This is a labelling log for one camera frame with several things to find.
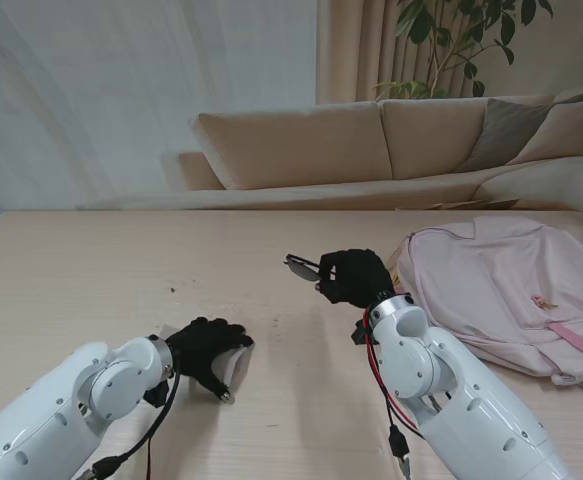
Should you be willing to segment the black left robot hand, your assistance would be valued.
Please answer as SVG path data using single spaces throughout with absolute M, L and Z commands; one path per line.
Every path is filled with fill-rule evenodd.
M 254 341 L 240 324 L 230 324 L 223 318 L 209 320 L 198 317 L 168 337 L 166 344 L 178 358 L 181 375 L 193 378 L 218 399 L 225 401 L 231 396 L 229 387 L 212 371 L 212 364 L 218 356 L 250 347 Z

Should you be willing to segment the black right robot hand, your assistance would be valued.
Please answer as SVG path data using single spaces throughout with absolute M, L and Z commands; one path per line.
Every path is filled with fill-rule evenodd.
M 389 271 L 370 249 L 323 254 L 318 291 L 332 304 L 348 303 L 366 309 L 396 295 Z

